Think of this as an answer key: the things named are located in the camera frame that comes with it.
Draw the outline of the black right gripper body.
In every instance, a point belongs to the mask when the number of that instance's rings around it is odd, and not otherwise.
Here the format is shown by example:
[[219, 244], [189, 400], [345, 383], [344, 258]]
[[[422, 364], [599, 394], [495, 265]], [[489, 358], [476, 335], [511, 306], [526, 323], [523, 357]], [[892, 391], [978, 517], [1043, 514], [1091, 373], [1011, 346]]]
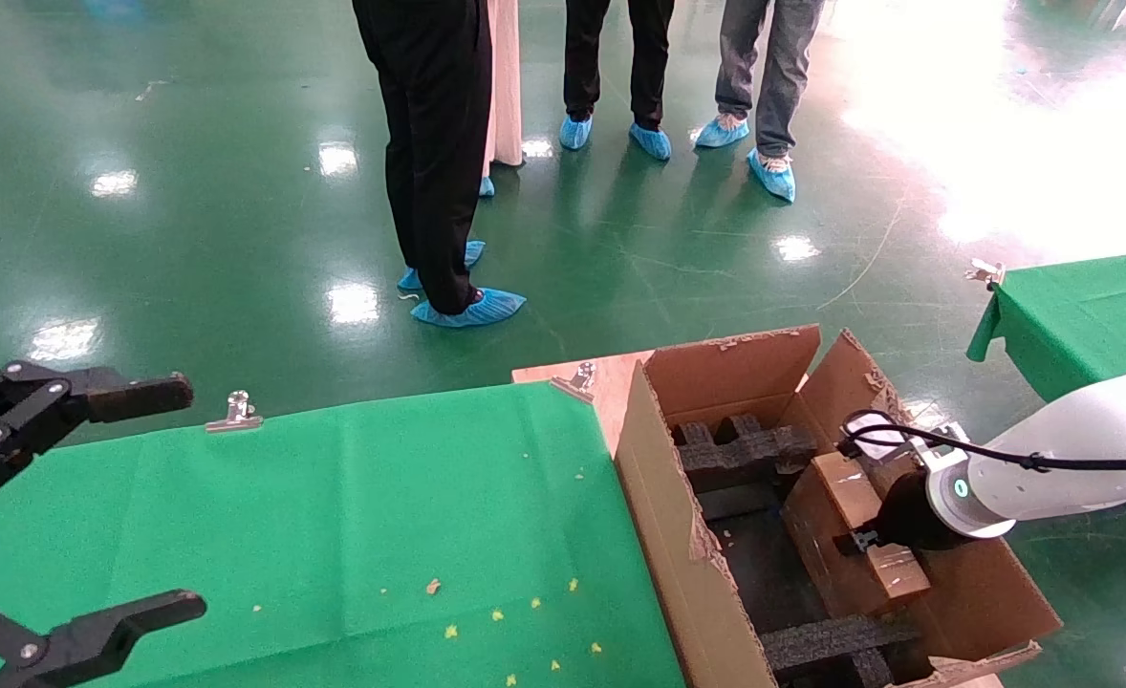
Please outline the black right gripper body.
[[946, 548], [947, 527], [927, 497], [924, 471], [899, 476], [890, 486], [875, 517], [875, 531], [883, 545], [924, 551]]

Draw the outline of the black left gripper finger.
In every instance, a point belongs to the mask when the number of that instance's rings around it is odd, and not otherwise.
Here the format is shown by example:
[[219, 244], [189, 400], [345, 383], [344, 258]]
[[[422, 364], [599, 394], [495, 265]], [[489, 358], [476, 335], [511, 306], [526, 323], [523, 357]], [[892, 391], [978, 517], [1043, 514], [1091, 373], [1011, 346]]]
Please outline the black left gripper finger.
[[46, 634], [0, 613], [0, 687], [74, 687], [116, 674], [149, 633], [196, 620], [207, 601], [167, 591], [59, 624]]
[[113, 423], [190, 408], [190, 379], [131, 379], [109, 367], [53, 370], [34, 361], [0, 367], [0, 488], [84, 423]]

